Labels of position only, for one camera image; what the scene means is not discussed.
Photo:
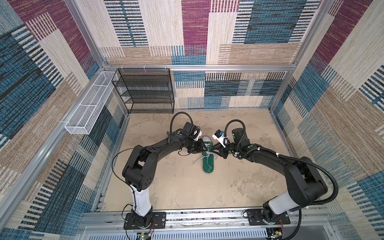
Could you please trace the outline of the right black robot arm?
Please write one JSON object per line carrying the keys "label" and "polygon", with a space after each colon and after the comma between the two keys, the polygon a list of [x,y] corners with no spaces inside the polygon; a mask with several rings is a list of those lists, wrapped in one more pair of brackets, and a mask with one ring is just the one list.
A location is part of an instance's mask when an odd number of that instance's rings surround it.
{"label": "right black robot arm", "polygon": [[228,154],[236,154],[239,158],[261,164],[285,177],[287,191],[263,204],[263,220],[268,224],[276,222],[287,211],[314,204],[315,200],[328,191],[319,169],[306,157],[291,158],[256,144],[246,146],[238,152],[235,151],[234,143],[226,148],[218,143],[213,149],[218,150],[224,159]]}

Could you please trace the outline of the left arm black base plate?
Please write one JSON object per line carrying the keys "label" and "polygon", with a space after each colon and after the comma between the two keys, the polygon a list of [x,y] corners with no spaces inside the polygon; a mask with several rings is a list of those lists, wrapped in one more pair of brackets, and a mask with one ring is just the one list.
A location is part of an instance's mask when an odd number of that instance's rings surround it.
{"label": "left arm black base plate", "polygon": [[127,213],[125,216],[124,230],[164,229],[167,220],[166,212],[149,212],[142,217],[136,213]]}

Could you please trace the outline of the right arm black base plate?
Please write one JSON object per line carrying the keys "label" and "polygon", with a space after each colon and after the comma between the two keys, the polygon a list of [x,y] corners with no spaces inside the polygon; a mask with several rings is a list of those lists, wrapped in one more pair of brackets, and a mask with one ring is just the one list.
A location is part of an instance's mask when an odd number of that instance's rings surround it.
{"label": "right arm black base plate", "polygon": [[249,221],[250,226],[263,225],[289,225],[291,220],[287,212],[276,215],[268,209],[248,209],[243,212],[243,217]]}

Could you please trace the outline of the white shoelace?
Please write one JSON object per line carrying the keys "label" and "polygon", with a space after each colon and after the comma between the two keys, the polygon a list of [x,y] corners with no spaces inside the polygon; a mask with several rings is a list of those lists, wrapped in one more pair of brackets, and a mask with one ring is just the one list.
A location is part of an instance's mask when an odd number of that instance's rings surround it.
{"label": "white shoelace", "polygon": [[210,146],[208,147],[208,150],[205,152],[205,155],[203,155],[203,156],[200,157],[199,159],[195,160],[195,161],[193,162],[192,166],[194,166],[199,160],[203,160],[204,158],[206,158],[206,159],[207,159],[207,165],[208,165],[210,168],[213,168],[214,165],[213,165],[213,164],[211,165],[211,164],[210,164],[210,161],[209,161],[210,157],[212,157],[213,162],[214,162],[214,160],[217,159],[217,156],[216,156],[215,153],[213,152],[213,148],[214,148],[214,146],[213,146],[213,145],[210,145]]}

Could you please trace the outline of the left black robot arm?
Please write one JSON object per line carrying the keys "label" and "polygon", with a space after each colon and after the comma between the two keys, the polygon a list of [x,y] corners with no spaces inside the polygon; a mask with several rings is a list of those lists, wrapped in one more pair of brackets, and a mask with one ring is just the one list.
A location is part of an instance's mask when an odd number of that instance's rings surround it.
{"label": "left black robot arm", "polygon": [[134,147],[124,169],[122,176],[131,188],[134,201],[132,210],[136,223],[143,227],[148,226],[153,217],[153,206],[150,203],[149,186],[155,178],[159,160],[172,152],[187,149],[189,154],[206,152],[208,147],[203,140],[182,133],[168,133],[168,137],[154,145]]}

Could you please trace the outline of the green canvas sneaker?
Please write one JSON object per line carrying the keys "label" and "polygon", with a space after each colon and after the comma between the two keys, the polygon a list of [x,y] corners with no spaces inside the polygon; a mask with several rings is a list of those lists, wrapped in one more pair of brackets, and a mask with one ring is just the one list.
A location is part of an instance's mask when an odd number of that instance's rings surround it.
{"label": "green canvas sneaker", "polygon": [[211,174],[214,171],[214,153],[213,153],[213,142],[210,137],[203,136],[202,140],[206,146],[206,151],[202,152],[203,160],[203,171],[206,174]]}

